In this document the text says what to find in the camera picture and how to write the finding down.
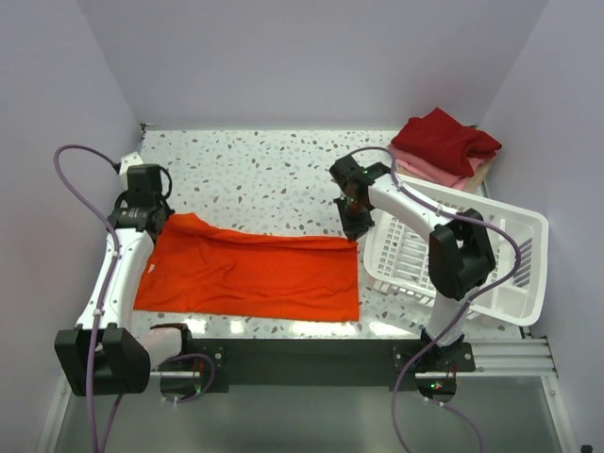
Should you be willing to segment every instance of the stack of towels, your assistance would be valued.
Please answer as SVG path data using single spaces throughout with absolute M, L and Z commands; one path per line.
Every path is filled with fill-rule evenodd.
M 441 109 L 410 118 L 390 145 L 402 173 L 459 190 L 477 177 L 481 182 L 499 149 L 501 143 L 486 132 L 461 125 Z

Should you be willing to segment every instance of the white laundry basket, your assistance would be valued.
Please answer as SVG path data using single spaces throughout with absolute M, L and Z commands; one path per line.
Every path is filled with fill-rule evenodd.
M 534 324 L 544 303 L 547 276 L 546 218 L 530 210 L 454 191 L 419 179 L 401 176 L 417 191 L 453 209 L 473 208 L 485 221 L 503 228 L 518 242 L 522 261 L 515 276 L 503 285 L 479 296 L 468 319 L 481 318 L 517 326 Z M 436 290 L 428 276 L 428 244 L 410 228 L 387 212 L 374 214 L 376 226 L 369 230 L 364 250 L 364 265 L 375 280 L 374 289 L 391 293 L 401 291 L 418 303 L 431 307 Z M 496 268 L 490 281 L 508 273 L 513 266 L 512 247 L 501 236 L 489 230 L 495 253 Z

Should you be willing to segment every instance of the white speckled table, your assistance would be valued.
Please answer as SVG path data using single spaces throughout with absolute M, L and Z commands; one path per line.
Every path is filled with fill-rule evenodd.
M 217 227 L 282 236 L 342 236 L 339 196 L 328 167 L 347 151 L 385 144 L 392 130 L 149 130 L 143 159 L 168 168 L 169 202 L 176 212 L 195 212 Z M 381 159 L 360 155 L 362 163 Z M 358 323 L 313 323 L 200 313 L 134 311 L 132 330 L 143 335 L 158 323 L 185 322 L 195 337 L 211 338 L 404 338 L 416 337 L 427 308 L 402 294 L 371 289 L 359 246 Z M 516 327 L 466 324 L 468 339 L 520 338 Z

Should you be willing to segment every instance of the orange cloth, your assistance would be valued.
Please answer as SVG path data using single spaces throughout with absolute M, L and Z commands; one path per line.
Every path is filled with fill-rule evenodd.
M 134 308 L 357 321 L 357 280 L 357 243 L 244 234 L 176 214 L 147 262 Z

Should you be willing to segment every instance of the pink towel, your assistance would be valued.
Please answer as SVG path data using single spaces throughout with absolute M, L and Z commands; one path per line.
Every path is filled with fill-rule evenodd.
M 393 155 L 396 157 L 396 162 L 410 173 L 425 179 L 426 181 L 434 182 L 442 186 L 451 187 L 457 190 L 463 190 L 465 184 L 468 182 L 467 177 L 451 175 L 450 173 L 442 170 L 425 160 L 414 156 L 413 154 L 406 153 L 400 149 L 390 145 L 388 147 Z M 472 170 L 476 172 L 478 167 L 485 163 L 487 160 L 469 158 L 468 161 L 472 166 Z

